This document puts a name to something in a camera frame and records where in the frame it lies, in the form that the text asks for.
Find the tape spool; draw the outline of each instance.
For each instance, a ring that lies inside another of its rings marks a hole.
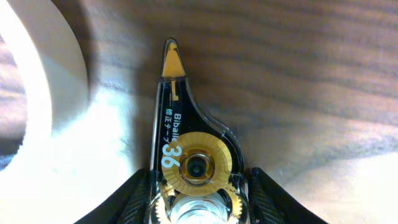
[[[51,138],[86,111],[87,73],[80,46],[49,0],[0,0],[0,33],[26,92],[23,145]]]

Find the white tape roll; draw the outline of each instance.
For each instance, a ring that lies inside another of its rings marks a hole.
[[[27,96],[23,145],[37,144],[85,112],[86,67],[78,42],[49,0],[0,0],[0,33]]]

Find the wooden surface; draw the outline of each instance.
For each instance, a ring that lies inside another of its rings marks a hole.
[[[108,103],[134,104],[121,139],[133,169],[148,166],[174,37],[199,105],[234,131],[246,167],[328,222],[397,220],[397,1],[53,2],[81,46],[91,99],[107,90]]]

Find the gear wheel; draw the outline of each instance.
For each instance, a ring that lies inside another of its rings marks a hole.
[[[223,188],[232,201],[232,211],[228,217],[227,224],[236,224],[238,223],[242,214],[242,200],[235,194],[236,188],[233,187],[232,183],[225,185]],[[165,209],[165,201],[162,197],[156,201],[155,209],[156,217],[158,218],[160,224],[171,224]]]
[[[212,194],[228,183],[232,157],[226,144],[217,137],[203,132],[185,133],[177,142],[164,147],[167,152],[180,150],[178,156],[172,156],[179,166],[162,166],[167,183],[175,190],[186,195],[201,196]],[[203,161],[205,169],[195,177],[190,173],[189,162],[198,157]],[[170,159],[170,156],[164,154],[162,159]]]

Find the wood grain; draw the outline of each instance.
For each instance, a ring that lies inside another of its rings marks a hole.
[[[198,103],[234,131],[246,167],[326,221],[396,220],[380,212],[391,204],[367,198],[397,194],[381,192],[397,166],[379,167],[398,162],[396,1],[53,2],[85,56],[92,100],[102,90],[134,100],[135,137],[122,140],[136,167],[148,165],[162,47],[174,37]],[[379,182],[364,187],[364,163],[386,178],[370,172]]]

